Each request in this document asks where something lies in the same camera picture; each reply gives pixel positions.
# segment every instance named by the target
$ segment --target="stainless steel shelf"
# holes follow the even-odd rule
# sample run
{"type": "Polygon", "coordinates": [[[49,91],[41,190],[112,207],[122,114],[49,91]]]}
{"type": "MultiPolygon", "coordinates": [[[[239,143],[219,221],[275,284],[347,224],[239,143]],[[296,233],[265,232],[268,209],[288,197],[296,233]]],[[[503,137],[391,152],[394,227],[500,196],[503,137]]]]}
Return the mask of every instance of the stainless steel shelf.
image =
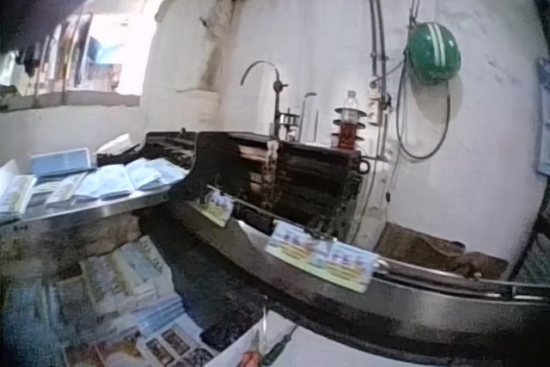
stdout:
{"type": "Polygon", "coordinates": [[[125,197],[78,202],[65,208],[48,207],[44,203],[30,206],[22,219],[0,224],[0,235],[21,231],[67,229],[105,217],[159,205],[168,200],[168,189],[169,187],[163,187],[153,191],[136,191],[125,197]]]}

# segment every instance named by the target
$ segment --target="white stripe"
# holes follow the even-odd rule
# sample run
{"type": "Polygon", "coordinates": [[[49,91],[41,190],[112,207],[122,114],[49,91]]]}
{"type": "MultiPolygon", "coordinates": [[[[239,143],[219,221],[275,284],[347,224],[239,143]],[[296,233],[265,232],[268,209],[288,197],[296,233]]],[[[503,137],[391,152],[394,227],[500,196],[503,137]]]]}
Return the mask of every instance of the white stripe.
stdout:
{"type": "Polygon", "coordinates": [[[437,40],[439,40],[439,51],[441,53],[441,66],[445,66],[447,64],[447,57],[445,56],[445,44],[443,43],[443,35],[441,34],[441,28],[437,24],[434,24],[433,27],[436,29],[437,40]]]}
{"type": "Polygon", "coordinates": [[[439,47],[437,46],[436,31],[432,27],[431,23],[428,23],[428,28],[430,29],[431,43],[433,45],[433,54],[434,54],[434,59],[436,60],[436,66],[440,66],[441,62],[439,60],[439,47]]]}

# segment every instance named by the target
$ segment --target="faucet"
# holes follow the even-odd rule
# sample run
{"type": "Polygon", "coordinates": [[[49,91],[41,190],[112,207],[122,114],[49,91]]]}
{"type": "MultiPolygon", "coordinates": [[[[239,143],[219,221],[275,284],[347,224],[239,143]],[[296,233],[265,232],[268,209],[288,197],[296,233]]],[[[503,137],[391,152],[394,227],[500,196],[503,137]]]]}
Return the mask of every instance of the faucet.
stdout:
{"type": "Polygon", "coordinates": [[[244,84],[244,81],[248,76],[248,72],[250,72],[250,70],[257,64],[268,64],[275,70],[275,82],[273,82],[273,91],[275,92],[275,113],[273,115],[273,135],[274,135],[274,138],[278,139],[278,133],[279,133],[279,130],[281,129],[281,122],[280,122],[281,112],[278,110],[278,105],[279,105],[278,95],[281,92],[283,92],[283,89],[289,85],[288,83],[281,82],[281,76],[278,73],[277,66],[275,66],[271,62],[267,62],[266,60],[257,60],[253,62],[251,65],[249,65],[247,69],[244,71],[244,74],[242,75],[242,79],[241,79],[241,86],[244,84]]]}

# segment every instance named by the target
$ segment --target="scissors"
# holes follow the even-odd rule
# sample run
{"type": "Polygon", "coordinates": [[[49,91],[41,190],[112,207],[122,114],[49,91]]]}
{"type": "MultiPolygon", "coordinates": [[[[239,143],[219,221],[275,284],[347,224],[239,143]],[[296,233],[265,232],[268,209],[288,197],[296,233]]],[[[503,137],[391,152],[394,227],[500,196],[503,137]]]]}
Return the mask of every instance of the scissors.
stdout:
{"type": "Polygon", "coordinates": [[[250,348],[247,352],[242,355],[241,361],[237,367],[260,367],[262,354],[264,354],[266,349],[267,341],[267,317],[266,309],[264,309],[264,317],[261,322],[261,330],[257,329],[252,342],[250,343],[250,348]]]}

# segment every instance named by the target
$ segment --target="electrical wire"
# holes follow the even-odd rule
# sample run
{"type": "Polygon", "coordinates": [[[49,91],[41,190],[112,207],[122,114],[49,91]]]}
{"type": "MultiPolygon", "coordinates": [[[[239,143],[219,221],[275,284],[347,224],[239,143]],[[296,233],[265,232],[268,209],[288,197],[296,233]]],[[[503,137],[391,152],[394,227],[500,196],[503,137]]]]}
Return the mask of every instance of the electrical wire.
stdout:
{"type": "MultiPolygon", "coordinates": [[[[381,55],[382,55],[382,95],[385,96],[386,94],[386,77],[388,74],[386,73],[386,47],[385,47],[385,36],[384,36],[384,28],[383,28],[383,19],[382,19],[382,6],[381,1],[376,0],[376,11],[378,14],[378,24],[379,24],[379,32],[380,32],[380,47],[381,47],[381,55]]],[[[373,30],[373,45],[376,44],[376,22],[373,18],[374,16],[374,4],[373,1],[370,0],[370,16],[371,16],[371,25],[373,30]]],[[[376,61],[376,52],[373,49],[373,55],[372,55],[373,61],[376,61]]],[[[382,113],[382,105],[379,102],[378,104],[378,113],[382,113]]],[[[363,215],[367,211],[367,206],[369,205],[369,199],[370,195],[372,194],[372,189],[375,184],[376,180],[376,167],[378,163],[378,154],[380,152],[380,143],[381,143],[381,136],[382,136],[382,120],[379,119],[378,122],[378,133],[376,137],[376,156],[375,161],[372,169],[372,176],[370,177],[370,183],[369,183],[369,189],[367,190],[366,196],[364,198],[364,205],[363,209],[361,210],[360,218],[357,222],[357,226],[355,228],[355,233],[353,234],[353,237],[351,239],[351,243],[355,242],[355,239],[357,238],[357,235],[359,233],[359,229],[361,228],[361,222],[363,221],[363,215]]]]}
{"type": "MultiPolygon", "coordinates": [[[[409,39],[410,34],[411,34],[414,26],[416,26],[416,24],[417,24],[417,19],[418,19],[418,15],[419,15],[419,7],[420,7],[420,0],[412,0],[411,1],[411,8],[409,9],[409,27],[408,27],[408,32],[407,32],[407,40],[409,39]]],[[[393,169],[392,174],[389,178],[388,188],[391,188],[394,184],[394,178],[395,178],[395,174],[396,174],[396,171],[398,169],[398,166],[399,166],[399,162],[400,162],[400,159],[401,159],[401,153],[402,152],[405,153],[410,158],[412,158],[413,160],[416,160],[416,161],[424,161],[426,159],[429,159],[432,156],[434,156],[441,149],[441,147],[443,145],[443,142],[445,141],[445,138],[447,137],[447,133],[449,131],[450,93],[449,93],[449,85],[447,85],[448,86],[447,87],[447,99],[446,99],[447,113],[445,115],[445,127],[443,129],[443,135],[441,136],[441,138],[440,138],[439,142],[437,143],[437,145],[429,153],[424,154],[422,156],[418,156],[418,155],[413,154],[410,150],[408,150],[405,147],[404,142],[403,142],[403,133],[404,132],[402,130],[400,131],[400,104],[401,104],[401,100],[405,100],[404,88],[405,88],[405,77],[406,77],[406,53],[404,52],[404,54],[405,54],[405,57],[402,61],[403,67],[402,67],[402,70],[401,70],[400,82],[399,82],[399,87],[398,87],[398,90],[397,90],[397,102],[395,104],[395,129],[396,129],[397,139],[399,141],[400,148],[399,148],[399,150],[397,152],[397,156],[395,158],[394,169],[393,169]]],[[[405,113],[403,113],[403,124],[405,124],[405,113]]],[[[386,200],[388,202],[390,202],[390,200],[391,200],[391,193],[389,191],[386,192],[386,200]]]]}
{"type": "Polygon", "coordinates": [[[416,155],[406,148],[405,143],[403,142],[403,131],[400,131],[400,103],[403,95],[405,94],[405,91],[404,91],[405,74],[406,74],[406,64],[403,66],[403,70],[401,71],[400,83],[399,83],[399,88],[397,92],[397,103],[395,104],[395,130],[397,131],[397,140],[399,141],[400,150],[402,150],[407,156],[409,156],[415,161],[425,161],[426,159],[430,159],[431,157],[433,157],[441,149],[441,147],[443,146],[443,142],[445,142],[445,138],[447,137],[447,132],[449,131],[449,123],[450,123],[449,85],[447,84],[447,99],[446,99],[447,111],[445,114],[445,126],[443,128],[443,134],[433,150],[431,150],[430,152],[424,155],[416,155]]]}
{"type": "MultiPolygon", "coordinates": [[[[388,70],[388,72],[386,73],[386,77],[390,76],[392,73],[394,73],[396,70],[398,70],[404,62],[405,62],[405,59],[403,58],[402,60],[400,60],[400,62],[396,66],[394,66],[392,69],[388,70]]],[[[371,83],[373,83],[373,82],[376,83],[379,80],[381,80],[382,78],[383,78],[383,76],[380,75],[379,77],[376,77],[375,79],[373,79],[371,81],[371,83]]]]}

